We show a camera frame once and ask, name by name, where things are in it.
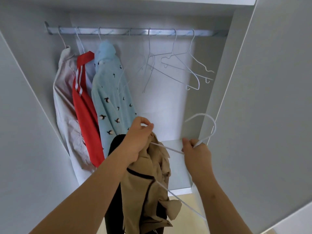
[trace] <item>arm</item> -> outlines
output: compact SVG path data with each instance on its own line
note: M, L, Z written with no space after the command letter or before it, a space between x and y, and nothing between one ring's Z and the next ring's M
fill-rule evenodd
M183 138L183 151L186 167L202 199L210 233L252 234L216 181L208 147L202 143L193 148L197 141Z
M128 165L138 159L154 125L146 118L134 119L123 142L99 168L31 232L95 234L104 218Z

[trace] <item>beige coat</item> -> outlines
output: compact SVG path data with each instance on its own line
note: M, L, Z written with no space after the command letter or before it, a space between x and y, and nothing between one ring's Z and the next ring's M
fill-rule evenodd
M156 216L158 202L166 209L170 220L174 220L181 209L181 202L169 200L167 191L155 182L168 188L171 171L167 150L150 144L151 141L160 143L151 133L138 160L127 168L120 183L127 234L145 234L160 227L172 227L168 220Z

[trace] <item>white jacket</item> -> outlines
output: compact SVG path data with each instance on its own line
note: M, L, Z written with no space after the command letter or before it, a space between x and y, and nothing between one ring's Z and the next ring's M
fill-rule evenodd
M53 97L57 126L81 185L95 171L95 167L90 161L73 104L72 85L77 70L76 60L70 47L62 51L53 84Z

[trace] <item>finger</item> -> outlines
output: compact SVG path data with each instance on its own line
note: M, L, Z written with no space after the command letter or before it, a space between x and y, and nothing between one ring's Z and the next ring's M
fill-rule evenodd
M191 140L190 140L190 143L191 143L192 147L193 147L194 145L196 145L196 143L197 143L198 141L199 141L199 140L197 140L197 139L191 139Z
M182 143L183 143L183 149L182 150L184 153L192 149L192 145L187 138L183 138Z
M147 126L150 124L150 121L147 118L145 118L145 117L136 117L136 118L138 118L138 121L140 123L143 123L143 124L145 124Z
M149 136L152 133L153 129L154 129L154 124L150 123L148 126L145 126L143 131L147 136Z

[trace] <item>wardrobe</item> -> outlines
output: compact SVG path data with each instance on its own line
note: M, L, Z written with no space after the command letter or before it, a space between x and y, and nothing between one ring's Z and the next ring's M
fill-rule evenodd
M125 70L138 115L155 124L165 146L182 137L204 138L218 182L254 233L262 233L312 199L311 0L0 0L0 229L27 233L77 187L60 139L53 81L64 44L77 54L96 52L102 40L122 64L171 52L175 36L81 34L79 28L189 30L175 53L194 75L156 62L181 84L144 69ZM211 30L195 36L191 30ZM169 190L193 193L184 157L169 151Z

